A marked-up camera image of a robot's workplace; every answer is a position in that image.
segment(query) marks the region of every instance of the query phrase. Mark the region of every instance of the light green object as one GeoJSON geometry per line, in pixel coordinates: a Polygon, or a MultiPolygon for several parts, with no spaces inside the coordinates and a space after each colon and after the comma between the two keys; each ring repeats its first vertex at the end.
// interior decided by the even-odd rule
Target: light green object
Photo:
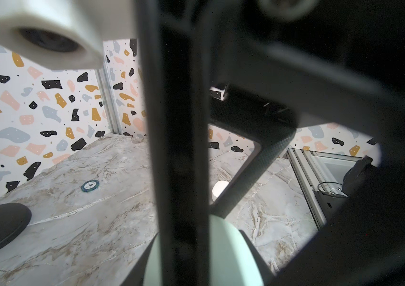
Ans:
{"type": "MultiPolygon", "coordinates": [[[[240,232],[218,216],[209,216],[210,285],[263,286],[260,271],[240,232]]],[[[145,268],[144,286],[161,286],[160,235],[145,268]]]]}

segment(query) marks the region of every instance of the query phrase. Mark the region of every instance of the marble tabletop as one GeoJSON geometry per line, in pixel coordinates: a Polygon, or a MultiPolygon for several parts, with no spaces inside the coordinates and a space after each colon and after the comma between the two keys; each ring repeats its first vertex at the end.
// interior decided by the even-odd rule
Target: marble tabletop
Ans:
{"type": "MultiPolygon", "coordinates": [[[[230,180],[246,153],[210,150],[210,184],[230,180]]],[[[107,134],[0,198],[32,211],[0,249],[0,285],[119,285],[157,232],[148,143],[107,134]],[[100,186],[82,192],[96,179],[100,186]]],[[[229,214],[275,271],[317,231],[296,177],[278,158],[229,214]]]]}

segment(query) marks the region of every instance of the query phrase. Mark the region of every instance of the carbon fiber textured bracket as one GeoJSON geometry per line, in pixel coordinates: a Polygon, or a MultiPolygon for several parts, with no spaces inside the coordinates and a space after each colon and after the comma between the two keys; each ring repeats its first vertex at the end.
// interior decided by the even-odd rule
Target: carbon fiber textured bracket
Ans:
{"type": "Polygon", "coordinates": [[[210,122],[255,144],[252,154],[211,206],[211,214],[225,218],[288,146],[296,128],[265,116],[261,108],[255,110],[254,106],[240,100],[234,90],[230,90],[226,101],[211,98],[210,122]]]}

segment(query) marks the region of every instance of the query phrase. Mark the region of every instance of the marble surface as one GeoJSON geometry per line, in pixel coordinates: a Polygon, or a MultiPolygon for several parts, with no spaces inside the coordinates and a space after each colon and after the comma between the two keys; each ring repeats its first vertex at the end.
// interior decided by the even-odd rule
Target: marble surface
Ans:
{"type": "MultiPolygon", "coordinates": [[[[248,157],[210,150],[210,185],[229,181],[248,157]]],[[[0,198],[32,213],[0,250],[0,285],[119,285],[157,232],[147,142],[100,138],[0,198]],[[81,185],[96,179],[89,193],[81,185]]],[[[272,269],[317,231],[290,163],[277,159],[227,218],[272,269]]]]}

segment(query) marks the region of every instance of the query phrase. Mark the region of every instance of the black vertical bar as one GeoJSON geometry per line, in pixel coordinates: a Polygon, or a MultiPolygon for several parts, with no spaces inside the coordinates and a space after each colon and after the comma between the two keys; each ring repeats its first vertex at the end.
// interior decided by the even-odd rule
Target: black vertical bar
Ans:
{"type": "Polygon", "coordinates": [[[165,21],[172,16],[163,17],[155,0],[136,6],[163,285],[203,286],[209,269],[208,110],[192,92],[190,37],[169,28],[165,21]]]}

